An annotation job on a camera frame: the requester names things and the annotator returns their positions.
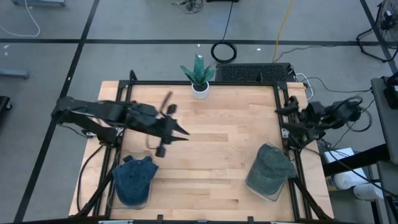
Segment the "concrete floor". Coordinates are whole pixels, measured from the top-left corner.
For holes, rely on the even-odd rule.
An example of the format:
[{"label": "concrete floor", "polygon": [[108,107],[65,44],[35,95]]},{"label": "concrete floor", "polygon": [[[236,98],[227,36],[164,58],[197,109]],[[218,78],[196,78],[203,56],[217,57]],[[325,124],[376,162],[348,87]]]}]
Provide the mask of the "concrete floor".
[{"label": "concrete floor", "polygon": [[[220,39],[229,13],[228,2],[205,3],[202,12],[181,13],[172,0],[100,0],[89,39]],[[226,39],[275,40],[289,0],[242,0],[233,7]],[[376,15],[378,0],[367,0]],[[32,14],[42,29],[42,39],[79,39],[93,0],[69,0],[65,8],[33,6]],[[0,2],[0,25],[21,34],[36,32],[23,6]],[[359,1],[295,1],[282,40],[355,40],[370,28]],[[0,30],[1,38],[14,38]],[[366,37],[376,41],[374,34]],[[0,43],[0,67],[26,69],[29,80],[0,78],[0,95],[12,98],[14,108],[0,129],[0,223],[12,222],[26,188],[50,113],[59,97],[77,44]],[[296,46],[280,45],[279,52]],[[134,69],[140,80],[186,80],[179,65],[191,65],[193,56],[213,63],[211,45],[202,44],[85,44],[68,95],[95,100],[103,80],[127,79]],[[237,45],[235,63],[271,62],[273,45]],[[382,55],[380,47],[367,47]],[[217,49],[228,57],[229,49]],[[387,63],[367,57],[357,46],[319,47],[284,55],[296,72],[319,77],[334,90],[363,90],[370,79],[392,75]],[[330,93],[321,83],[311,81],[313,101],[328,105],[350,94]],[[365,93],[364,104],[373,98]],[[384,141],[376,107],[372,127],[364,133],[349,132],[339,147],[363,151]],[[366,125],[358,122],[357,128]],[[329,131],[326,140],[337,142],[344,128]],[[63,218],[68,215],[86,140],[56,128],[40,173],[25,221]],[[370,203],[356,200],[352,192],[330,194],[335,217],[346,222],[372,223]]]}]

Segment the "yellow cable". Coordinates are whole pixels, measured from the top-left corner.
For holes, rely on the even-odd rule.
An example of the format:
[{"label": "yellow cable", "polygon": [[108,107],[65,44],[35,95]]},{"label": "yellow cable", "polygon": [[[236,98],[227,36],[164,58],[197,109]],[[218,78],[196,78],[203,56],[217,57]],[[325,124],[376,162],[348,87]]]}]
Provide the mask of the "yellow cable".
[{"label": "yellow cable", "polygon": [[280,25],[279,33],[278,33],[278,38],[276,38],[276,44],[275,44],[274,56],[273,56],[273,58],[272,58],[272,63],[275,62],[276,54],[277,54],[277,52],[278,52],[278,43],[279,43],[280,35],[281,35],[281,33],[282,33],[282,29],[284,29],[284,26],[285,26],[287,17],[289,16],[290,10],[292,9],[293,1],[294,1],[294,0],[291,0],[291,1],[290,1],[289,9],[288,9],[287,12],[286,12],[286,15],[285,15],[285,17],[284,17],[284,20],[283,20],[283,22],[282,22],[282,25]]}]

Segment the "wooden tabletop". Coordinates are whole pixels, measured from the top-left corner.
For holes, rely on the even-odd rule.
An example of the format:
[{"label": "wooden tabletop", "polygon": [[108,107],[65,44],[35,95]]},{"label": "wooden tabletop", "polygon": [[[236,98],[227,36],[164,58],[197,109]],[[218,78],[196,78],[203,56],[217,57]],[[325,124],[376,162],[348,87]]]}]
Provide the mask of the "wooden tabletop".
[{"label": "wooden tabletop", "polygon": [[[114,100],[117,86],[118,82],[103,82],[98,99]],[[289,95],[295,95],[300,106],[306,107],[302,83],[288,83],[288,87]],[[166,146],[164,158],[153,157],[159,170],[152,181],[146,208],[117,209],[121,205],[115,197],[111,218],[154,220],[161,214],[165,220],[245,221],[253,216],[255,221],[294,221],[288,183],[276,202],[261,199],[244,184],[261,145],[270,142],[282,147],[273,87],[210,86],[208,98],[197,100],[189,85],[135,85],[131,99],[158,108],[168,91],[174,93],[170,103],[178,105],[174,118],[190,133],[189,141]],[[148,150],[145,137],[126,131],[121,157]],[[159,143],[155,137],[149,140],[152,146]],[[98,140],[89,139],[83,161],[97,148]],[[308,148],[318,151],[315,142]],[[83,173],[81,206],[98,186],[104,151],[95,155]],[[333,217],[319,155],[304,150],[302,164],[308,191],[325,213]],[[302,197],[296,192],[304,218]],[[106,189],[100,214],[107,206],[107,193]],[[70,214],[76,212],[75,192]]]}]

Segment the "white cable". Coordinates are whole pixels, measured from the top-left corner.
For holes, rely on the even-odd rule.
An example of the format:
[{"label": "white cable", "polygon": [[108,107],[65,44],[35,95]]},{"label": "white cable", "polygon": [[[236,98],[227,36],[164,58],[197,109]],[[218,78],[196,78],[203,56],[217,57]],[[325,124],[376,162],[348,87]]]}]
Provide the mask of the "white cable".
[{"label": "white cable", "polygon": [[9,32],[8,30],[6,30],[4,27],[0,26],[0,29],[4,30],[6,33],[17,36],[17,37],[38,37],[40,34],[40,27],[39,25],[36,23],[35,19],[33,18],[32,14],[29,11],[29,8],[27,7],[27,0],[25,0],[25,6],[26,6],[26,10],[27,13],[29,13],[30,18],[32,19],[32,21],[35,23],[36,27],[37,27],[37,34],[36,35],[24,35],[24,34],[15,34],[13,32]]},{"label": "white cable", "polygon": [[302,74],[302,73],[296,73],[296,75],[301,75],[301,76],[303,76],[304,79],[305,79],[305,81],[307,81],[308,87],[309,87],[309,89],[310,89],[310,91],[311,91],[311,96],[308,97],[307,100],[311,99],[311,98],[313,97],[313,91],[312,91],[312,87],[311,87],[311,84],[310,84],[309,80],[308,80],[308,79],[306,78],[306,76],[305,76],[304,74]]}]

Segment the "potted plant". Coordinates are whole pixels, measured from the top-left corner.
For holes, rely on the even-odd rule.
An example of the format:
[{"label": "potted plant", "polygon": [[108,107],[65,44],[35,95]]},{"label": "potted plant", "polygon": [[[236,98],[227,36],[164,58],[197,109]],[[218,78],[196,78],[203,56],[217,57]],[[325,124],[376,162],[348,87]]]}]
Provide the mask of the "potted plant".
[{"label": "potted plant", "polygon": [[213,77],[216,70],[210,70],[211,65],[205,69],[203,57],[195,54],[193,63],[193,72],[189,71],[185,66],[180,66],[182,71],[192,82],[192,90],[195,98],[205,99],[209,95],[209,80]]}]

